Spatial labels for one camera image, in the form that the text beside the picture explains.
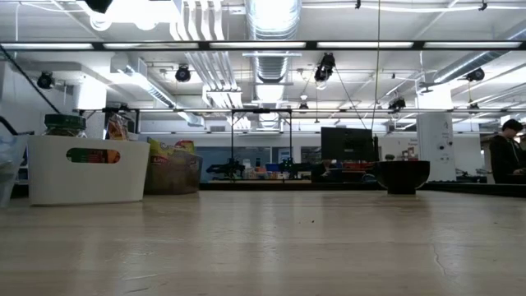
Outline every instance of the white storage bin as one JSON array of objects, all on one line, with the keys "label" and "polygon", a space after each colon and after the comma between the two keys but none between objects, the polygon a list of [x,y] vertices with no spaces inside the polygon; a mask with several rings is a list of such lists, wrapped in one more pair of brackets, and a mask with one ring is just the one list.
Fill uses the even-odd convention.
[{"label": "white storage bin", "polygon": [[[71,162],[71,148],[116,150],[115,164]],[[31,205],[72,205],[141,201],[150,144],[67,136],[29,139]]]}]

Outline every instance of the air duct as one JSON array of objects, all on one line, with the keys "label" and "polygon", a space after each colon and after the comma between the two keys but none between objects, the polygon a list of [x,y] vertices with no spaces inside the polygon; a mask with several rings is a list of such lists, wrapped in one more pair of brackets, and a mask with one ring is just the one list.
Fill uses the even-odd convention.
[{"label": "air duct", "polygon": [[[250,38],[253,40],[294,39],[298,32],[301,7],[301,0],[246,0]],[[283,97],[284,87],[275,84],[286,80],[288,59],[287,57],[254,58],[256,82],[273,84],[256,86],[258,98],[263,99],[261,95],[265,94],[264,101],[270,103],[277,102]]]},{"label": "air duct", "polygon": [[[507,30],[505,33],[499,35],[496,39],[498,40],[524,40],[526,39],[526,21],[521,21],[518,25]],[[488,51],[488,52],[476,52],[470,53],[463,58],[453,62],[449,66],[439,70],[433,76],[433,83],[443,84],[449,81],[452,81],[456,78],[464,76],[487,63],[502,57],[507,54],[509,51],[499,50],[499,51]]]}]

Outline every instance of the ceiling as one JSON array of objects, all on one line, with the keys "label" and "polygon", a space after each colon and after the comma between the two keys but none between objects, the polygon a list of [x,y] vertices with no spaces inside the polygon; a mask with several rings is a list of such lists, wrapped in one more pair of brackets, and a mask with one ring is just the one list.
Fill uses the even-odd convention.
[{"label": "ceiling", "polygon": [[[479,1],[454,1],[455,7],[479,7]],[[48,9],[57,10],[50,1],[31,1],[33,4]],[[60,2],[67,10],[79,10],[74,1]],[[247,39],[246,16],[237,12],[243,7],[243,1],[223,0],[224,7],[228,7],[223,15],[223,30],[225,39]],[[525,10],[486,9],[461,12],[379,12],[366,8],[377,6],[377,1],[362,1],[361,9],[353,7],[312,8],[321,4],[348,4],[352,1],[303,1],[304,8],[297,39],[303,40],[375,40],[380,39],[441,39],[441,40],[477,40],[495,39],[502,32],[524,20]],[[382,7],[402,8],[443,8],[449,1],[432,0],[393,0],[381,1]],[[526,1],[491,1],[490,6],[526,7]],[[167,23],[158,24],[153,30],[143,31],[133,24],[113,24],[104,32],[90,29],[89,17],[84,12],[71,12],[70,16],[64,12],[49,12],[28,5],[19,5],[15,1],[0,0],[0,40],[15,40],[18,31],[20,41],[144,41],[144,40],[173,40]],[[335,53],[339,75],[335,73],[328,81],[325,90],[317,90],[311,79],[311,71],[320,61],[323,52],[299,52],[301,57],[293,58],[289,64],[288,81],[291,86],[285,88],[282,107],[296,108],[302,94],[308,96],[310,108],[316,106],[321,109],[349,107],[348,95],[359,108],[370,108],[375,94],[381,103],[387,103],[392,96],[384,95],[394,87],[409,78],[412,74],[423,71],[433,73],[450,65],[469,52],[461,51],[425,51],[422,54],[423,64],[420,64],[419,52],[389,52],[379,54],[376,51],[339,51]],[[96,67],[98,54],[91,53],[86,59],[84,53],[34,54],[21,53],[19,58],[40,61],[73,61],[85,63],[87,67]],[[184,53],[180,52],[139,52],[130,53],[133,58],[141,57],[149,66],[149,76],[155,79],[167,92],[179,99],[186,106],[203,108],[201,100],[202,81],[198,75],[192,75],[187,83],[177,83],[174,79],[175,70],[179,64],[188,63]],[[242,53],[231,52],[230,62],[233,66],[236,80],[242,88],[242,102],[250,104],[254,100],[253,76],[251,61],[244,58]],[[506,91],[513,86],[526,82],[526,67],[511,72],[500,79],[490,80],[502,72],[520,66],[526,61],[526,52],[511,52],[489,62],[482,68],[486,72],[485,81],[472,83],[471,92],[467,91],[466,81],[451,82],[454,105],[466,104],[470,98],[479,99]],[[134,85],[120,83],[120,90],[124,92],[110,95],[110,100],[126,101],[133,105],[145,106],[152,103],[151,97]],[[414,86],[414,81],[406,81],[405,86]],[[404,93],[408,107],[414,106],[415,91],[409,87]],[[502,108],[519,101],[526,104],[526,91],[519,91],[513,95],[484,104],[484,108]],[[498,113],[490,114],[488,118],[498,117]]]}]

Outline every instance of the clear plastic container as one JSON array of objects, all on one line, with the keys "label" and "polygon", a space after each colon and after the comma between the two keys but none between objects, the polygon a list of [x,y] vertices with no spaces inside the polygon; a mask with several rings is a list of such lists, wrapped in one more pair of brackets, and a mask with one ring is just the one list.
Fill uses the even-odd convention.
[{"label": "clear plastic container", "polygon": [[47,114],[44,124],[48,128],[46,136],[87,137],[85,134],[85,118],[76,115]]}]

